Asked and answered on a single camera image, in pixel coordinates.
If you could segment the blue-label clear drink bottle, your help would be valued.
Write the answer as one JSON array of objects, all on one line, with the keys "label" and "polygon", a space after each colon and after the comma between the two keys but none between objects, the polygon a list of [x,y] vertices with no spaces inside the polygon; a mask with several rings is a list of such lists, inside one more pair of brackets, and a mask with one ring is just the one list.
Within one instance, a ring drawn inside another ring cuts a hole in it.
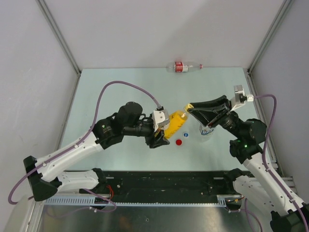
[{"label": "blue-label clear drink bottle", "polygon": [[203,126],[202,124],[199,125],[199,140],[201,142],[208,141],[213,133],[215,131],[215,128],[210,128],[209,126]]}]

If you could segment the pale yellow bottle cap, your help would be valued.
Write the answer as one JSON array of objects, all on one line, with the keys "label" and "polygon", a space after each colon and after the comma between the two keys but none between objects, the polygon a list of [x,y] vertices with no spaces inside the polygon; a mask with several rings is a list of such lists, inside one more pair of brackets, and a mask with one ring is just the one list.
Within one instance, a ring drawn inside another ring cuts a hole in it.
[{"label": "pale yellow bottle cap", "polygon": [[187,112],[187,113],[189,113],[189,111],[190,111],[190,109],[193,109],[194,108],[194,106],[192,105],[192,104],[187,104],[185,107],[184,107],[184,110]]}]

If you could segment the red bottle cap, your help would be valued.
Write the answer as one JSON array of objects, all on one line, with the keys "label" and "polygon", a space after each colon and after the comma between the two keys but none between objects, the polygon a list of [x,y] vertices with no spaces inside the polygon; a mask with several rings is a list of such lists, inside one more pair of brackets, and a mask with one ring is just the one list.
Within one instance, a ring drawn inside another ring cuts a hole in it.
[{"label": "red bottle cap", "polygon": [[177,140],[175,141],[175,144],[176,144],[177,146],[181,146],[181,145],[183,144],[183,142],[182,142],[181,139],[177,139]]}]

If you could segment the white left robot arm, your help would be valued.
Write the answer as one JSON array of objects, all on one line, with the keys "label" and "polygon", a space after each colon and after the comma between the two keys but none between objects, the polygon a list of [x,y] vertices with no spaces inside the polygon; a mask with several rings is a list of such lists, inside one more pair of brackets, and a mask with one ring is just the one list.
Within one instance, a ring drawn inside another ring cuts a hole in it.
[{"label": "white left robot arm", "polygon": [[99,120],[81,138],[42,158],[24,159],[33,198],[40,202],[59,192],[93,190],[102,193],[106,177],[99,168],[89,171],[68,171],[86,157],[122,142],[124,136],[143,137],[150,148],[169,145],[164,130],[169,125],[169,114],[163,107],[149,116],[141,105],[128,102],[113,115]]}]

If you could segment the yellow juice bottle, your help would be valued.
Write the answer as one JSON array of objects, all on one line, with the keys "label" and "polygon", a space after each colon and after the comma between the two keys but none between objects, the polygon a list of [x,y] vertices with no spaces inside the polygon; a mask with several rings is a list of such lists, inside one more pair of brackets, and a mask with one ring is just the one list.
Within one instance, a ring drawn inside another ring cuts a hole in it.
[{"label": "yellow juice bottle", "polygon": [[169,116],[169,125],[164,129],[164,137],[170,139],[187,121],[188,114],[185,110],[178,110]]}]

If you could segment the clear red-label water bottle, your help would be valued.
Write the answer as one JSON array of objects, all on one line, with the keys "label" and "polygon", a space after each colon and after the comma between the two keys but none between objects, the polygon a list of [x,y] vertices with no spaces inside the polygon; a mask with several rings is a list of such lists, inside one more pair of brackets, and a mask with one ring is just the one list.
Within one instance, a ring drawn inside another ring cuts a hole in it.
[{"label": "clear red-label water bottle", "polygon": [[173,73],[189,73],[199,71],[203,68],[200,63],[175,61],[167,65],[166,70]]}]

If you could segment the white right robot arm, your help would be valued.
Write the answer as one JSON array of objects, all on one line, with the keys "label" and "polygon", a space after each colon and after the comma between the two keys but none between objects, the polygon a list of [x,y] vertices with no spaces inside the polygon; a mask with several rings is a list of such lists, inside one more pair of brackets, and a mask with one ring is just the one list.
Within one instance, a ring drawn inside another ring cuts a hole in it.
[{"label": "white right robot arm", "polygon": [[231,140],[230,154],[247,168],[260,186],[253,186],[239,169],[228,172],[223,189],[228,194],[244,195],[255,207],[271,215],[274,232],[307,232],[309,205],[285,183],[266,159],[270,127],[258,119],[242,121],[236,109],[256,99],[253,95],[236,94],[228,100],[225,95],[205,102],[192,102],[185,110],[199,123],[209,128],[220,125],[236,137]]}]

